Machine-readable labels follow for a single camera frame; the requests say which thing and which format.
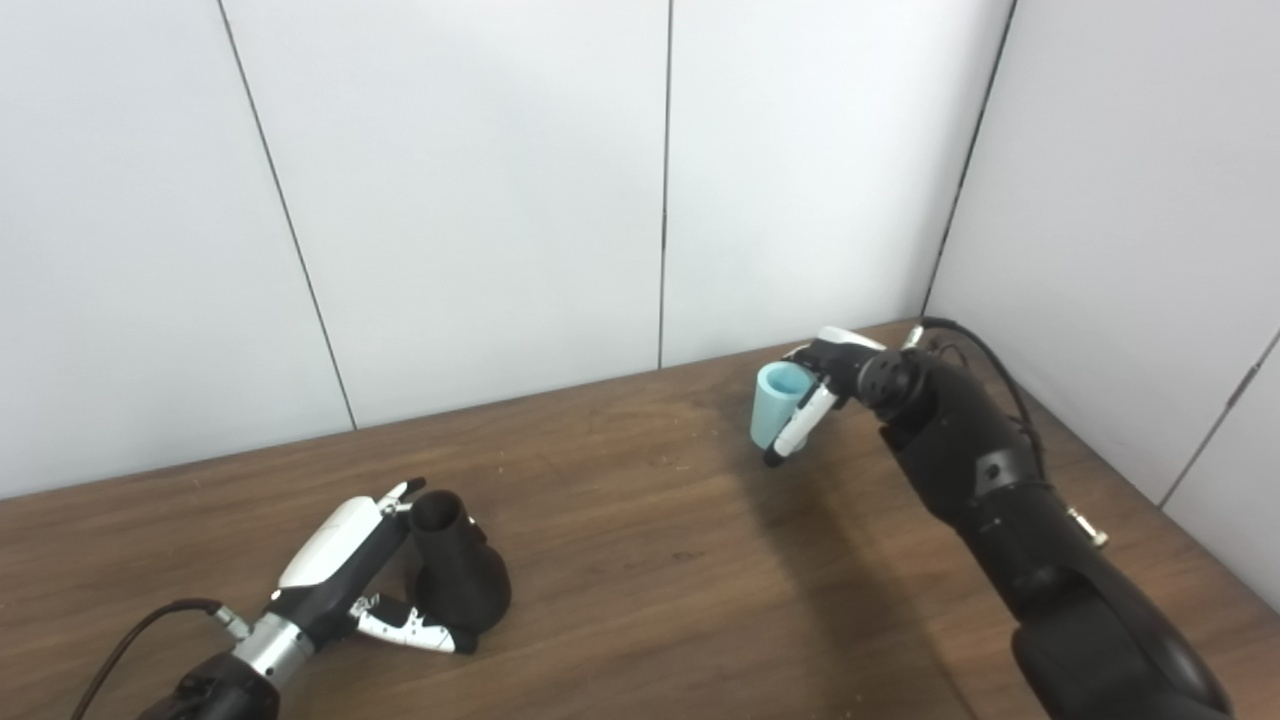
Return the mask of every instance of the light blue cup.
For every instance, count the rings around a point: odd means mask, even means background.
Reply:
[[[769,363],[755,374],[755,406],[751,409],[751,441],[768,450],[782,425],[795,413],[813,384],[813,373],[795,363]]]

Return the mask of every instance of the wooden table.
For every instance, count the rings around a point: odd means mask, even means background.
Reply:
[[[868,334],[897,342],[904,324]],[[1007,615],[850,406],[778,470],[748,438],[778,348],[0,503],[0,716],[65,717],[143,614],[180,596],[256,615],[353,495],[426,475],[511,569],[480,652],[352,638],[285,694],[311,719],[1042,717]],[[1185,632],[1240,717],[1280,708],[1280,619],[1056,420],[1052,477]],[[392,569],[394,587],[404,570]],[[132,717],[229,646],[161,620],[90,717]]]

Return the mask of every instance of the black cup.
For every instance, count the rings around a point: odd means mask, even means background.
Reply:
[[[511,605],[511,579],[462,498],[431,491],[413,501],[408,516],[422,556],[413,588],[419,611],[472,638],[497,625]]]

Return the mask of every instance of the cable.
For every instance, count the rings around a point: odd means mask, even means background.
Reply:
[[[924,329],[943,329],[960,333],[966,338],[969,338],[974,345],[977,345],[978,350],[982,350],[983,355],[987,356],[987,360],[991,361],[991,366],[996,369],[996,374],[1000,375],[1000,379],[1004,380],[1005,387],[1009,388],[1009,395],[1012,396],[1014,405],[1018,406],[1018,416],[1021,419],[1019,425],[1021,427],[1023,433],[1027,436],[1027,439],[1030,441],[1032,443],[1032,451],[1036,455],[1036,469],[1037,471],[1039,471],[1041,479],[1042,480],[1046,479],[1044,446],[1043,443],[1041,443],[1039,432],[1032,423],[1032,414],[1029,410],[1027,410],[1027,402],[1023,401],[1023,393],[1020,389],[1018,389],[1018,383],[1014,382],[1014,377],[1009,374],[1009,369],[1006,369],[1005,364],[1000,361],[1000,357],[991,348],[991,346],[983,342],[983,340],[978,337],[978,333],[970,331],[969,328],[961,325],[955,320],[948,320],[946,318],[933,318],[925,315],[920,318],[920,327]]]
[[[940,343],[937,341],[937,338],[933,338],[932,341],[929,341],[929,352],[932,352],[940,360],[941,359],[946,359],[948,350],[955,354],[956,359],[960,360],[960,365],[965,370],[968,370],[969,369],[969,357],[964,354],[963,350],[960,350],[960,345],[959,343],[955,343],[955,342]]]
[[[106,676],[111,673],[111,669],[115,667],[115,664],[120,661],[120,656],[124,655],[125,650],[129,650],[129,646],[133,644],[133,641],[138,639],[138,635],[142,634],[142,630],[146,630],[147,626],[151,625],[151,623],[155,623],[156,620],[164,618],[165,615],[169,615],[170,612],[180,612],[183,610],[204,610],[205,614],[212,615],[214,612],[218,612],[218,610],[221,609],[221,606],[223,603],[218,602],[216,600],[209,600],[204,597],[188,597],[183,600],[175,600],[169,605],[152,610],[146,618],[142,619],[141,623],[134,625],[133,629],[129,630],[128,634],[125,634],[120,639],[120,642],[115,646],[115,650],[111,651],[111,655],[106,656],[106,661],[102,662],[102,666],[99,667],[97,674],[93,675],[93,679],[90,680],[88,687],[84,688],[84,694],[81,696],[81,701],[76,706],[76,710],[72,712],[70,720],[81,720],[82,717],[84,717],[84,711],[88,710],[88,703],[93,702],[93,696],[96,696],[97,691],[101,689],[102,683],[106,680]]]

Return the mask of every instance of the robotic hand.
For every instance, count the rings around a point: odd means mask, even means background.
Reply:
[[[353,632],[420,650],[475,652],[477,635],[511,602],[507,570],[458,496],[434,491],[404,502],[425,484],[417,478],[381,500],[353,497],[338,506],[294,555],[252,628],[225,607],[211,612],[236,637],[236,647],[187,673],[141,717],[273,720],[284,683],[316,652]],[[424,560],[415,603],[364,596],[410,536]],[[95,678],[77,716],[125,646]]]
[[[916,347],[941,328],[991,359],[1019,406],[1010,420],[966,369]],[[785,360],[817,380],[764,452],[782,462],[849,398],[881,436],[925,509],[965,542],[1018,620],[1012,651],[1055,720],[1222,720],[1225,691],[1165,615],[1101,553],[1106,536],[1057,496],[1039,441],[1000,360],[950,320],[924,318],[901,350],[835,328]]]

